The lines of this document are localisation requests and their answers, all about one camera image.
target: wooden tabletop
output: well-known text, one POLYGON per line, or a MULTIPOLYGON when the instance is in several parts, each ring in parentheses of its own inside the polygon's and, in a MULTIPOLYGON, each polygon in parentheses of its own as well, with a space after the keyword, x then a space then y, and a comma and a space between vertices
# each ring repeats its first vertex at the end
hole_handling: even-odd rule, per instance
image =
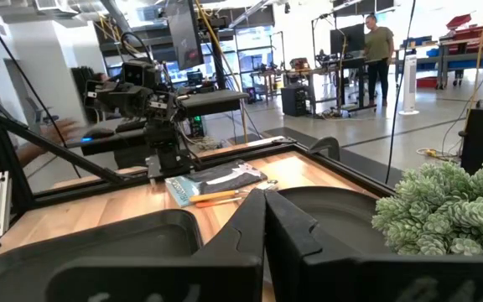
MULTIPOLYGON (((268 143, 274 139, 276 138, 240 144, 209 151, 201 155, 217 154, 228 150, 268 143)), ((279 189, 307 185, 326 185, 355 190, 373 196, 360 186, 332 173, 327 168, 316 164, 298 152, 287 152, 255 159, 250 161, 249 164, 261 170, 270 180, 278 180, 279 189)), ((121 170, 121 172, 129 172, 136 169, 141 168, 125 169, 121 170)), ((69 180, 57 184, 56 187, 73 185, 93 179, 95 179, 94 176, 79 180, 69 180)), ((238 206, 238 203, 232 202, 202 209, 188 206, 184 210, 191 212, 196 217, 203 242, 207 243, 231 218, 238 206)), ((0 254, 33 242, 64 236, 155 211, 178 208, 178 204, 165 189, 164 183, 158 183, 154 187, 141 185, 131 189, 28 211, 0 239, 2 244, 0 254)), ((267 298, 264 300, 273 301, 274 299, 267 298)))

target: green succulent plant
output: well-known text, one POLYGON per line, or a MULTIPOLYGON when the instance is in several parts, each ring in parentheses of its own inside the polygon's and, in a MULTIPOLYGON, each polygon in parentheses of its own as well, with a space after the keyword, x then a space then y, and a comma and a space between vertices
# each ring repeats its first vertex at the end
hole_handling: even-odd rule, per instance
POLYGON ((483 254, 483 167, 453 163, 408 170, 396 195, 377 201, 372 225, 400 255, 483 254))

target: black pants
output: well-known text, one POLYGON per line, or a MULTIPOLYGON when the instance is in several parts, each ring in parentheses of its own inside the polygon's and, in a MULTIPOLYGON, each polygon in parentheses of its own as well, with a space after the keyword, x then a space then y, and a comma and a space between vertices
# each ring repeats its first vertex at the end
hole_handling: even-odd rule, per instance
POLYGON ((389 91, 389 65, 387 58, 368 65, 368 97, 370 101, 374 101, 374 92, 376 91, 376 80, 379 75, 379 81, 382 83, 383 100, 387 99, 389 91))

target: concrete floor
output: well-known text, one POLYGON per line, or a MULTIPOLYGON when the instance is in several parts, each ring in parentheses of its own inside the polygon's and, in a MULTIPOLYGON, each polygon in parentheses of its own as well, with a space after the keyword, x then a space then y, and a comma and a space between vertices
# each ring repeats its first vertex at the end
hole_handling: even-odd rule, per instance
MULTIPOLYGON (((418 77, 431 76, 429 73, 418 74, 418 77)), ((454 125, 445 141, 445 151, 455 146, 460 138, 458 131, 462 130, 465 121, 456 119, 464 111, 467 100, 471 98, 474 90, 475 71, 467 70, 461 87, 451 86, 454 79, 453 73, 449 75, 450 86, 444 91, 432 89, 419 89, 417 94, 418 115, 397 115, 395 139, 393 146, 392 166, 398 169, 413 169, 428 161, 436 162, 437 159, 429 159, 418 155, 419 148, 441 149, 444 134, 454 125)), ((483 70, 480 73, 480 81, 483 78, 483 70)), ((332 136, 338 139, 340 146, 348 150, 387 164, 389 147, 392 133, 392 114, 394 113, 393 101, 396 99, 394 75, 389 75, 389 106, 377 108, 377 112, 366 110, 358 112, 352 118, 340 120, 318 120, 311 117, 289 117, 282 113, 280 99, 248 105, 247 110, 254 127, 247 121, 249 133, 265 131, 272 128, 288 127, 305 133, 315 138, 332 136)), ((315 82, 317 95, 323 96, 325 92, 325 79, 315 82)), ((483 99, 483 85, 479 89, 478 99, 483 99)), ((320 104, 318 112, 334 106, 333 102, 320 104)), ((227 140, 236 135, 242 135, 242 121, 239 112, 232 114, 220 113, 205 117, 207 134, 216 140, 227 140)), ((459 145, 452 150, 455 153, 459 145)), ((75 178, 71 165, 62 159, 54 159, 53 155, 45 154, 26 167, 26 174, 30 175, 29 183, 34 191, 46 190, 54 183, 62 180, 75 178)), ((112 153, 97 154, 87 157, 103 167, 116 169, 117 165, 112 153)))

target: black plastic tray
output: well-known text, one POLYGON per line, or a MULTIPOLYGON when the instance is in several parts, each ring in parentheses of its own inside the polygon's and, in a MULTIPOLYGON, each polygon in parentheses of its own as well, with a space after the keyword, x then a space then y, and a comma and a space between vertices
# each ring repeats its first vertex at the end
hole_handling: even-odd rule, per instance
POLYGON ((316 219, 332 237, 360 254, 390 253, 381 232, 372 228, 376 200, 352 190, 307 186, 280 195, 316 219))
POLYGON ((57 237, 0 255, 0 301, 44 301, 62 264, 82 257, 187 257, 202 246, 195 217, 165 210, 57 237))

